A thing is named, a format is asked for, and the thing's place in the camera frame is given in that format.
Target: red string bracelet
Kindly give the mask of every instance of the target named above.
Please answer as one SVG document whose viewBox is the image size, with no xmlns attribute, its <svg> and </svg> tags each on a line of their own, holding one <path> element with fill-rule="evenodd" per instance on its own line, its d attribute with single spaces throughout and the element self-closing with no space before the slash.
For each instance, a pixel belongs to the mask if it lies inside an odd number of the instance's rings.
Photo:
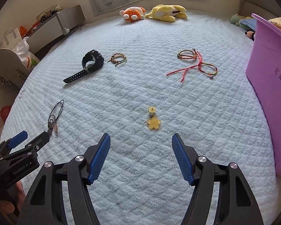
<svg viewBox="0 0 281 225">
<path fill-rule="evenodd" d="M 191 55 L 182 55 L 181 52 L 191 52 L 191 53 L 193 54 L 193 56 L 191 56 Z M 182 75 L 182 79 L 181 79 L 180 82 L 183 82 L 183 80 L 184 80 L 184 78 L 185 78 L 185 75 L 186 75 L 186 72 L 187 72 L 189 69 L 195 68 L 195 67 L 198 67 L 198 69 L 199 69 L 202 73 L 204 73 L 204 74 L 206 74 L 206 75 L 209 75 L 210 78 L 213 78 L 213 76 L 217 74 L 217 68 L 216 68 L 216 66 L 214 66 L 213 64 L 204 63 L 204 62 L 202 61 L 202 56 L 201 56 L 201 54 L 200 54 L 199 52 L 197 52 L 195 49 L 193 49 L 193 50 L 183 50 L 183 51 L 180 51 L 180 52 L 178 53 L 177 57 L 178 57 L 179 59 L 197 59 L 197 58 L 199 58 L 199 63 L 198 63 L 197 65 L 194 65 L 194 66 L 191 66 L 191 67 L 187 67 L 187 68 L 182 68 L 182 69 L 179 69 L 179 70 L 175 70 L 175 71 L 170 72 L 170 73 L 167 74 L 167 76 L 168 76 L 168 75 L 170 75 L 170 74 L 177 73 L 177 72 L 180 72 L 180 71 L 183 71 L 183 70 L 184 70 L 183 75 Z M 211 67 L 214 67 L 214 68 L 215 68 L 215 71 L 214 71 L 213 73 L 205 72 L 204 70 L 201 69 L 202 64 L 208 65 L 208 66 L 211 66 Z"/>
</svg>

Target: mattress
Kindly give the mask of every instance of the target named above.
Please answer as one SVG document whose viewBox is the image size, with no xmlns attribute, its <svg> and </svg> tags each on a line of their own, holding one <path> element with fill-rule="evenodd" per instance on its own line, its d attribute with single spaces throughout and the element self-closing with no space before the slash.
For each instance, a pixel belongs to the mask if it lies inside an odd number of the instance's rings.
<svg viewBox="0 0 281 225">
<path fill-rule="evenodd" d="M 95 145 L 103 133 L 111 148 L 97 181 L 89 187 L 104 224 L 180 224 L 193 187 L 183 180 L 171 137 L 212 162 L 238 163 L 256 197 L 265 225 L 281 211 L 281 177 L 275 176 L 271 135 L 264 112 L 245 75 L 253 42 L 228 18 L 198 11 L 174 23 L 145 19 L 126 24 L 120 16 L 87 24 L 50 52 L 32 71 L 17 96 L 1 140 L 26 130 L 28 140 L 47 130 L 52 107 L 64 99 L 59 136 L 39 152 L 42 165 L 68 162 Z M 194 65 L 179 60 L 182 49 L 195 48 L 218 74 L 210 79 L 198 69 L 166 76 Z M 97 72 L 73 83 L 63 79 L 82 70 L 82 57 L 98 50 L 105 58 Z M 115 67 L 109 57 L 121 52 L 128 61 Z M 155 106 L 158 130 L 146 124 Z M 27 192 L 37 171 L 22 182 Z M 218 184 L 207 224 L 213 224 Z M 67 186 L 65 209 L 74 224 Z"/>
</svg>

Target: bed headboard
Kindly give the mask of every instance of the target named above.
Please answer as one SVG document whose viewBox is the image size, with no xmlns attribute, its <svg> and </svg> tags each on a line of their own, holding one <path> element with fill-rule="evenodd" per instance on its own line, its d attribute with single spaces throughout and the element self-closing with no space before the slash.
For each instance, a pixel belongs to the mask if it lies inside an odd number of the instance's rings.
<svg viewBox="0 0 281 225">
<path fill-rule="evenodd" d="M 266 20 L 281 17 L 281 8 L 275 0 L 241 0 L 239 15 L 255 13 Z"/>
</svg>

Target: silver screw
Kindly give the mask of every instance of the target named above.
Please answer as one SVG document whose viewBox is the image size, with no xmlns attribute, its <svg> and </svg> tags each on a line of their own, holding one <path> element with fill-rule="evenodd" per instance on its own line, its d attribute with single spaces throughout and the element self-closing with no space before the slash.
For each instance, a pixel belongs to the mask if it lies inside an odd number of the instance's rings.
<svg viewBox="0 0 281 225">
<path fill-rule="evenodd" d="M 52 162 L 45 162 L 44 166 L 45 167 L 50 167 L 52 165 Z"/>
<path fill-rule="evenodd" d="M 76 156 L 76 157 L 75 157 L 75 160 L 76 160 L 77 162 L 81 162 L 83 159 L 84 159 L 83 156 Z"/>
<path fill-rule="evenodd" d="M 200 156 L 198 159 L 199 159 L 199 162 L 206 162 L 207 161 L 206 157 L 203 157 L 203 156 Z"/>
<path fill-rule="evenodd" d="M 231 163 L 230 163 L 230 167 L 233 168 L 233 169 L 236 169 L 238 166 L 237 166 L 236 163 L 231 162 Z"/>
</svg>

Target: blue cloth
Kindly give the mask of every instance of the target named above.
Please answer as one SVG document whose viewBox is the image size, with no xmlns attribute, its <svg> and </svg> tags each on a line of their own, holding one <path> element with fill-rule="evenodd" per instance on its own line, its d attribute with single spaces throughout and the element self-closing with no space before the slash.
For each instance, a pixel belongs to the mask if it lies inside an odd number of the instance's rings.
<svg viewBox="0 0 281 225">
<path fill-rule="evenodd" d="M 256 31 L 256 23 L 257 23 L 256 19 L 242 19 L 240 20 L 240 23 Z"/>
</svg>

